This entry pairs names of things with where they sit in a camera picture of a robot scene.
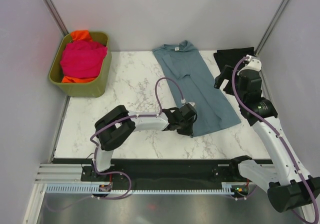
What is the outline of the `blue-grey t-shirt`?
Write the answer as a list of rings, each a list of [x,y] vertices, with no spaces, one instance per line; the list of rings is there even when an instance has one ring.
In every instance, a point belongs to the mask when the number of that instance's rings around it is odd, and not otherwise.
[[[187,102],[195,103],[193,136],[199,137],[241,123],[225,95],[214,88],[215,79],[190,41],[164,44],[152,50],[165,77],[174,80]]]

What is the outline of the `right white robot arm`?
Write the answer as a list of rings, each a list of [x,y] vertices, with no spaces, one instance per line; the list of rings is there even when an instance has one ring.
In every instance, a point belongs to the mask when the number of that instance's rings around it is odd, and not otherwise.
[[[262,79],[257,67],[236,70],[226,65],[215,79],[219,89],[227,80],[224,92],[235,96],[241,115],[264,144],[275,172],[270,172],[249,156],[232,159],[229,175],[235,181],[246,178],[266,192],[272,207],[279,213],[312,204],[320,194],[320,178],[312,177],[301,163],[282,131],[272,102],[262,96]]]

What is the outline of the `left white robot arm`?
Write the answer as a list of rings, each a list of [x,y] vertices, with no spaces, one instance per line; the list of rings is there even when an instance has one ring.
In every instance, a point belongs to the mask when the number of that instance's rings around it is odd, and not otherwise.
[[[111,159],[115,149],[138,131],[175,131],[179,135],[194,136],[193,125],[198,119],[195,103],[187,102],[182,107],[163,109],[161,113],[134,112],[118,105],[94,127],[90,141],[96,145],[93,156],[92,175],[99,181],[110,175]]]

